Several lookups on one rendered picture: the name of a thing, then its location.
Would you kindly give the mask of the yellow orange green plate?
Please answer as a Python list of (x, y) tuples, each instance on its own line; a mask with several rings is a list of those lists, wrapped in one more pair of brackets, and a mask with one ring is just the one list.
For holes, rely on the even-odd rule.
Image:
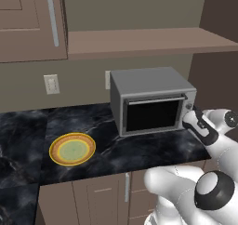
[(84, 133), (68, 133), (55, 139), (48, 150), (51, 160), (63, 166), (76, 166), (88, 161), (95, 153), (96, 142)]

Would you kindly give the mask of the brown wall shelf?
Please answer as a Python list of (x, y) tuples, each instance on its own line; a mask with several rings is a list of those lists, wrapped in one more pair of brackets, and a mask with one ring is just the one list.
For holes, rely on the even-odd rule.
[(69, 32), (68, 59), (230, 52), (238, 43), (201, 28)]

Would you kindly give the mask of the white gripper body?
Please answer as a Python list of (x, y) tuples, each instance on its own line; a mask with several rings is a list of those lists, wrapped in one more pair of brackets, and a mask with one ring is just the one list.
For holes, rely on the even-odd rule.
[(217, 130), (199, 110), (186, 113), (182, 125), (205, 146), (210, 146), (218, 140)]

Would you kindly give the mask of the tall brown cupboard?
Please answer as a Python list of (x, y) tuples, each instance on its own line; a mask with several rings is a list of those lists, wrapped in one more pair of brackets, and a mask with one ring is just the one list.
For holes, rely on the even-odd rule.
[(195, 105), (238, 112), (238, 0), (205, 0), (199, 27), (228, 44), (193, 55), (189, 80), (197, 88)]

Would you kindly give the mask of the white wall socket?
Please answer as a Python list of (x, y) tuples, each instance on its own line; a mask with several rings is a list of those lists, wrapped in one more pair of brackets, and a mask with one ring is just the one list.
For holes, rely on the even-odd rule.
[(48, 95), (59, 94), (60, 86), (59, 86), (58, 76), (56, 74), (45, 75), (44, 80), (45, 80), (45, 86), (46, 86), (46, 93)]
[(105, 89), (109, 90), (111, 88), (111, 71), (105, 71)]

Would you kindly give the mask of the brown base cupboard door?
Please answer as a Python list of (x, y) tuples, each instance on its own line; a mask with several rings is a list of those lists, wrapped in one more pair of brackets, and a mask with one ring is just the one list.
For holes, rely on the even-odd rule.
[(73, 182), (79, 225), (127, 225), (126, 173)]
[(71, 182), (41, 186), (38, 202), (46, 225), (78, 225)]

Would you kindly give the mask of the toaster oven glass door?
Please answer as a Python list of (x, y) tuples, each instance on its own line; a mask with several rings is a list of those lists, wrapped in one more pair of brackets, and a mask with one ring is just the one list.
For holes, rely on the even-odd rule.
[[(160, 96), (154, 99), (186, 97), (185, 94)], [(123, 104), (122, 134), (124, 136), (148, 134), (160, 131), (178, 130), (185, 100), (127, 105), (126, 101), (146, 99), (125, 99)]]

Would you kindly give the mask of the grey toaster oven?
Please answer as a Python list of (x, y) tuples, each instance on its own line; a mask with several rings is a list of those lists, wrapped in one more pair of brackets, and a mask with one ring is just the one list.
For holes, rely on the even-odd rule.
[(192, 110), (197, 89), (171, 67), (132, 69), (111, 72), (111, 109), (118, 133), (122, 137), (123, 104), (125, 99), (154, 99), (160, 96), (185, 94), (187, 99), (180, 118)]

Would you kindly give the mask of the brown drawer front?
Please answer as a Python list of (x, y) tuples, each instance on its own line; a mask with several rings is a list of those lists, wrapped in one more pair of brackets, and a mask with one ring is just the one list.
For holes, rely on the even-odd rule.
[(131, 173), (131, 191), (145, 190), (144, 175), (146, 170), (133, 171)]
[(146, 190), (130, 193), (129, 216), (131, 218), (149, 215), (156, 206), (157, 196)]

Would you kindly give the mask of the brown wall cupboard door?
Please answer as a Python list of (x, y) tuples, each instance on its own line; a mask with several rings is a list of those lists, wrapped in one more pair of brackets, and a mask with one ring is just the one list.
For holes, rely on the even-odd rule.
[(47, 0), (0, 0), (0, 62), (65, 60), (67, 24), (63, 0), (53, 0), (59, 46), (53, 42)]

